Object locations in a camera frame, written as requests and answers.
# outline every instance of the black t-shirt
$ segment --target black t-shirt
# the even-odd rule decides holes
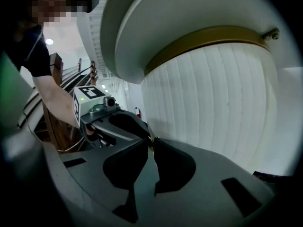
[[[33,77],[51,76],[50,56],[42,34],[42,26],[37,25],[24,33],[23,39],[16,43],[7,42],[5,51],[18,70],[27,68]]]

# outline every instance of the small camera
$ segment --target small camera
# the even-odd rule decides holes
[[[105,97],[104,105],[107,107],[107,111],[113,111],[116,109],[116,100],[114,97]]]

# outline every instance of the gold trim band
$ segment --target gold trim band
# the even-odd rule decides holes
[[[268,50],[262,37],[250,29],[233,26],[208,28],[188,34],[166,46],[148,63],[144,74],[147,76],[158,66],[191,50],[213,44],[234,42],[255,44]]]

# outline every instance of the ceiling light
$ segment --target ceiling light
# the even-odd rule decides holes
[[[53,44],[53,40],[52,39],[46,39],[45,41],[47,44]]]

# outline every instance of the cable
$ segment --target cable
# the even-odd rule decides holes
[[[37,43],[38,43],[38,41],[41,39],[42,34],[43,34],[43,27],[41,28],[41,32],[40,32],[40,34],[39,34],[39,36],[38,36],[38,38],[37,38],[37,40],[36,40],[36,42],[35,42],[33,48],[30,50],[29,54],[27,55],[27,58],[25,59],[25,62],[28,61],[28,59],[29,59],[29,57],[31,56],[31,54],[32,54],[32,52],[33,52],[33,50],[34,50],[34,48],[36,47],[36,45],[37,45]]]
[[[36,138],[42,143],[42,141],[38,138],[38,136],[37,136],[34,132],[32,132],[32,130],[30,129],[29,123],[28,123],[28,121],[27,121],[27,115],[25,114],[25,112],[23,112],[23,114],[24,114],[24,116],[25,116],[25,120],[26,120],[26,122],[27,122],[27,126],[28,126],[29,131],[31,131],[31,133],[32,133],[33,135],[35,135]],[[72,147],[70,147],[70,148],[68,148],[68,149],[66,149],[66,150],[57,150],[57,151],[59,151],[59,152],[68,151],[68,150],[74,148],[75,146],[77,146],[83,139],[84,139],[84,137],[82,137],[76,144],[74,144]]]
[[[42,143],[42,141],[38,138],[38,136],[37,136],[34,132],[32,132],[32,130],[30,129],[30,127],[29,127],[29,122],[27,121],[27,115],[25,114],[25,112],[23,112],[23,114],[24,114],[24,116],[25,116],[25,120],[26,120],[26,122],[27,122],[27,126],[28,126],[29,131],[31,131],[31,133],[32,133],[33,135],[35,135],[36,138]]]
[[[70,148],[68,148],[68,149],[66,149],[66,150],[57,150],[57,151],[59,151],[59,152],[65,152],[65,151],[68,151],[68,150],[70,150],[70,149],[72,149],[72,148],[74,148],[76,145],[78,145],[82,140],[84,139],[84,137],[82,137],[76,144],[74,144],[72,147],[70,147]]]

